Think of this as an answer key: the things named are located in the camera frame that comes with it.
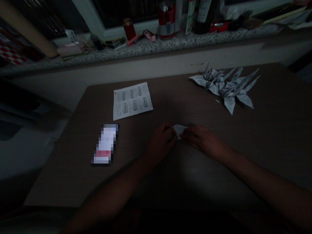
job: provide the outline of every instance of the person's left hand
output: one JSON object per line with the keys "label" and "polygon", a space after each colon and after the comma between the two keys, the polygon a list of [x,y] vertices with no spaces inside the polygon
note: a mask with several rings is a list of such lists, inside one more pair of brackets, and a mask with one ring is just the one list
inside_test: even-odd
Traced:
{"label": "person's left hand", "polygon": [[143,155],[145,163],[154,168],[169,153],[176,143],[178,136],[176,131],[168,123],[157,127],[150,138],[146,153]]}

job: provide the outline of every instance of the cardboard tube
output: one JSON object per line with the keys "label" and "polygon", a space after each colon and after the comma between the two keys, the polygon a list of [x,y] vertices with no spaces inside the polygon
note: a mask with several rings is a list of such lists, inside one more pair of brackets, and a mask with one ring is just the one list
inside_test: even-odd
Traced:
{"label": "cardboard tube", "polygon": [[0,0],[0,17],[47,57],[53,58],[58,55],[56,47],[7,0]]}

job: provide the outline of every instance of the hand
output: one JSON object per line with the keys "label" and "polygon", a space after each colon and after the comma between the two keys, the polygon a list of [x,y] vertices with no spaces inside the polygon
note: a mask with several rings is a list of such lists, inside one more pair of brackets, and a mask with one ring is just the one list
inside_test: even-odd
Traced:
{"label": "hand", "polygon": [[150,138],[149,145],[143,159],[154,168],[169,153],[176,143],[178,136],[171,125],[164,123],[156,128]]}
{"label": "hand", "polygon": [[225,159],[237,154],[216,134],[200,125],[186,128],[181,134],[181,138],[205,155],[222,163]]}

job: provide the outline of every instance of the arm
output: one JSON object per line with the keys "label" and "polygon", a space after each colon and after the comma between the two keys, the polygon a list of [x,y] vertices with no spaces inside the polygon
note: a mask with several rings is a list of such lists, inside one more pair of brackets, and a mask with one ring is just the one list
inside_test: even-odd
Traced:
{"label": "arm", "polygon": [[203,126],[191,126],[181,137],[224,164],[289,221],[312,231],[311,192],[250,161]]}
{"label": "arm", "polygon": [[176,132],[170,125],[164,123],[159,126],[150,139],[146,153],[81,207],[61,233],[80,233],[99,222],[115,218],[134,189],[166,157],[176,140]]}

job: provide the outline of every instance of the granite countertop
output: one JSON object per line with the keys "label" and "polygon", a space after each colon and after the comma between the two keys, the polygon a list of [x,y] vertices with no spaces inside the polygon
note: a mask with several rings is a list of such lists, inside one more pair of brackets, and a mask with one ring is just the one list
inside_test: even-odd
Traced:
{"label": "granite countertop", "polygon": [[235,32],[224,31],[221,33],[214,32],[203,35],[196,35],[191,32],[186,36],[182,36],[177,33],[174,38],[167,41],[157,39],[156,42],[152,43],[151,41],[142,39],[129,47],[126,46],[118,50],[105,48],[102,51],[91,51],[89,54],[77,56],[67,61],[63,61],[61,57],[57,57],[54,59],[46,58],[40,62],[31,64],[8,64],[7,66],[0,69],[0,76],[20,75],[33,71],[43,71],[53,68],[63,68],[101,61],[150,55],[161,52],[224,44],[246,39],[261,38],[278,34],[281,30],[282,27],[278,25],[268,24],[253,30],[239,29]]}

